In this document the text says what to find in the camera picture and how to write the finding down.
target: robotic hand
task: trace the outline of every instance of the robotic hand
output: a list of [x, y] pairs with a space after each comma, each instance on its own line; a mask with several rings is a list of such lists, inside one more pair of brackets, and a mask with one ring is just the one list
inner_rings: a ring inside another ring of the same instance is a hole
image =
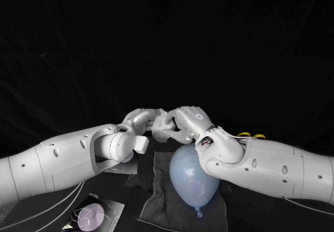
[[204, 170], [268, 196], [310, 199], [334, 205], [334, 158], [315, 154], [287, 144], [237, 137], [222, 127], [215, 128], [199, 107], [172, 110], [179, 132], [162, 133], [189, 144], [196, 139], [196, 151]]
[[150, 130], [160, 114], [137, 109], [122, 124], [107, 124], [44, 141], [18, 155], [0, 159], [0, 209], [29, 196], [70, 188], [99, 175], [135, 152], [145, 154]]

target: balloon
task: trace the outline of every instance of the balloon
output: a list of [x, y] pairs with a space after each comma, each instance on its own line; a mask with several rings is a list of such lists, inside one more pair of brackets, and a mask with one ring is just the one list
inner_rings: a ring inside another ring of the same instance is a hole
[[179, 147], [171, 160], [169, 174], [175, 189], [185, 202], [195, 207], [202, 218], [204, 207], [218, 190], [221, 179], [202, 169], [195, 143]]

